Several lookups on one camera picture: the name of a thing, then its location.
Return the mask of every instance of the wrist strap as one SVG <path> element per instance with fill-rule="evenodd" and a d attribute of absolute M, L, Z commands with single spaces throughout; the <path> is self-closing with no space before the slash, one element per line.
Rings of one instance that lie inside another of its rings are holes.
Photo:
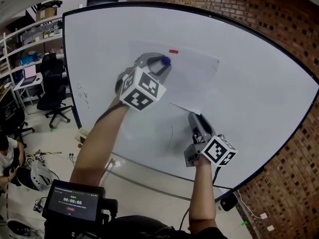
<path fill-rule="evenodd" d="M 120 108 L 120 107 L 124 107 L 126 106 L 126 104 L 124 104 L 122 101 L 120 101 L 118 104 L 112 106 L 111 108 L 109 108 L 106 112 L 104 112 L 99 118 L 98 120 L 95 122 L 94 125 L 96 125 L 101 119 L 103 119 L 105 116 L 107 116 L 108 114 L 110 114 L 112 111 Z"/>

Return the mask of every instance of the handwriting on whiteboard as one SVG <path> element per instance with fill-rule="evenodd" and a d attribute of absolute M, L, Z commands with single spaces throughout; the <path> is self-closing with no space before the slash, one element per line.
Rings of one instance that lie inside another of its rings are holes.
<path fill-rule="evenodd" d="M 76 84 L 76 92 L 78 97 L 80 98 L 80 103 L 83 103 L 87 107 L 87 109 L 89 109 L 90 105 L 88 93 L 84 90 L 82 84 L 79 82 Z"/>

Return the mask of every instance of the whiteboard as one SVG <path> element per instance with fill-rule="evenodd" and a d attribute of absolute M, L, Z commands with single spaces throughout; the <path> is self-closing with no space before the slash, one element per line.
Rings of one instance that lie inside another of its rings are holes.
<path fill-rule="evenodd" d="M 133 65 L 130 41 L 184 47 L 219 59 L 202 114 L 238 154 L 220 170 L 218 186 L 234 188 L 269 161 L 292 136 L 318 92 L 313 77 L 279 45 L 203 10 L 125 2 L 65 13 L 63 24 L 78 126 L 87 129 L 114 98 L 117 76 Z M 113 151 L 193 180 L 195 169 L 186 168 L 183 155 L 192 143 L 187 115 L 164 99 L 142 113 L 129 110 Z"/>

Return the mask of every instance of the white shelving unit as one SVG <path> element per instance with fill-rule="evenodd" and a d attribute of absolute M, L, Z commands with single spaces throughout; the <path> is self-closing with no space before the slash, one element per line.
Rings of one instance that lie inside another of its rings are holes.
<path fill-rule="evenodd" d="M 12 87 L 14 88 L 15 84 L 14 84 L 14 80 L 13 80 L 12 74 L 15 73 L 15 72 L 18 72 L 18 71 L 20 71 L 23 68 L 26 68 L 28 66 L 41 64 L 42 63 L 42 59 L 40 59 L 38 61 L 31 62 L 31 63 L 26 64 L 26 65 L 21 65 L 21 66 L 15 67 L 15 68 L 11 68 L 10 63 L 9 63 L 9 57 L 11 55 L 13 55 L 13 54 L 16 54 L 16 53 L 21 52 L 23 50 L 26 50 L 28 48 L 34 47 L 36 45 L 43 44 L 43 43 L 46 43 L 46 42 L 49 42 L 49 41 L 52 41 L 52 40 L 55 40 L 55 39 L 60 39 L 60 38 L 62 38 L 62 34 L 57 34 L 55 36 L 48 37 L 48 38 L 39 40 L 37 42 L 29 43 L 29 44 L 24 45 L 24 46 L 22 46 L 22 47 L 20 47 L 20 48 L 18 48 L 16 50 L 10 51 L 9 53 L 8 53 L 8 50 L 7 50 L 6 42 L 10 38 L 12 38 L 12 37 L 14 37 L 14 36 L 16 36 L 16 35 L 18 35 L 20 33 L 23 33 L 23 32 L 25 32 L 25 31 L 27 31 L 27 30 L 35 27 L 35 26 L 39 26 L 39 25 L 41 25 L 43 23 L 46 23 L 46 22 L 49 22 L 49 21 L 55 22 L 55 21 L 60 20 L 61 18 L 62 18 L 61 15 L 54 16 L 54 17 L 51 17 L 51 18 L 47 18 L 47 19 L 35 22 L 35 23 L 33 23 L 33 24 L 29 25 L 29 26 L 26 26 L 26 27 L 24 27 L 24 28 L 22 28 L 22 29 L 20 29 L 20 30 L 18 30 L 16 32 L 14 32 L 14 33 L 11 33 L 11 34 L 7 35 L 7 36 L 4 33 L 3 34 L 3 39 L 0 40 L 0 44 L 2 44 L 2 43 L 4 44 L 3 57 L 0 58 L 0 79 L 10 75 L 11 82 L 12 82 Z M 57 57 L 57 59 L 64 58 L 64 54 L 57 54 L 56 57 Z M 31 99 L 32 100 L 36 100 L 36 99 L 38 99 L 38 97 L 31 97 Z M 29 98 L 26 98 L 26 99 L 23 100 L 23 102 L 28 102 L 28 101 L 30 101 Z"/>

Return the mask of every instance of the brick wall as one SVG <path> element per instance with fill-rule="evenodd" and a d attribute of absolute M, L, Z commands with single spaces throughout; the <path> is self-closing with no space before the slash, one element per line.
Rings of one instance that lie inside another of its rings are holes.
<path fill-rule="evenodd" d="M 308 0 L 158 0 L 213 11 L 280 43 L 319 77 L 319 7 Z M 240 189 L 262 238 L 319 237 L 319 99 L 297 133 Z M 275 230 L 268 232 L 267 226 Z"/>

